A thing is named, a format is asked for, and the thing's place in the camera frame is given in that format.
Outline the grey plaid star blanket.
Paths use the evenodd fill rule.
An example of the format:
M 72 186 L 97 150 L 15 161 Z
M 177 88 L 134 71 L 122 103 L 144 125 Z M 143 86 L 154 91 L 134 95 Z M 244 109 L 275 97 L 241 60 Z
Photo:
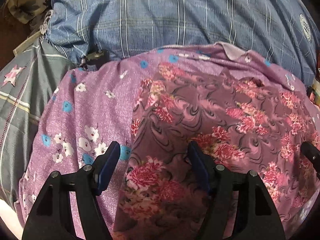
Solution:
M 37 38 L 1 70 L 1 200 L 14 207 L 40 117 L 75 64 Z

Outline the blue plaid bed cover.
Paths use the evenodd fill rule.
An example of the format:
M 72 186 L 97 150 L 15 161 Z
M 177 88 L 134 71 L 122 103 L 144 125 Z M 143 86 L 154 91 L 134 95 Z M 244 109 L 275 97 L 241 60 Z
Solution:
M 228 42 L 307 86 L 319 29 L 302 0 L 52 0 L 46 38 L 73 62 L 95 49 L 123 59 L 165 45 Z

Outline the small black object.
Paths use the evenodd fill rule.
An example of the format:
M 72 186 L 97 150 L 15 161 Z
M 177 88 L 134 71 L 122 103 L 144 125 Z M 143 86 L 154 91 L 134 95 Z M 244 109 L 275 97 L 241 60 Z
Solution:
M 107 50 L 92 52 L 81 59 L 80 67 L 86 71 L 97 71 L 103 64 L 109 61 L 109 58 Z

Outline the purple floral bed sheet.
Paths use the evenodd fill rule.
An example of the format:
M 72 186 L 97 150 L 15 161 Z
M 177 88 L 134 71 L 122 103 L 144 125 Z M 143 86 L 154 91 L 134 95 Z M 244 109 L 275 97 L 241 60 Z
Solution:
M 161 63 L 210 75 L 226 67 L 237 77 L 252 76 L 286 89 L 303 89 L 306 94 L 300 79 L 281 66 L 255 51 L 225 42 L 200 47 L 168 46 L 109 62 L 95 72 L 71 70 L 41 116 L 27 171 L 19 183 L 19 200 L 15 206 L 20 223 L 26 223 L 52 171 L 75 172 L 117 141 L 122 150 L 120 161 L 108 189 L 98 199 L 104 220 L 113 233 L 120 188 L 132 152 L 133 110 L 142 81 L 153 78 Z

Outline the mauve pink floral garment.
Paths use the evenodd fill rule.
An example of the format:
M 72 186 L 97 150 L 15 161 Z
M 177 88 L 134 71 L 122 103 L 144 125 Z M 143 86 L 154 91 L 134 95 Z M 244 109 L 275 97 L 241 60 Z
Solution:
M 319 109 L 305 90 L 286 89 L 228 68 L 217 74 L 159 64 L 142 81 L 131 124 L 132 152 L 113 225 L 114 239 L 193 239 L 209 206 L 187 147 L 233 172 L 255 170 L 285 235 L 306 219 L 319 182 L 300 152 L 319 146 Z

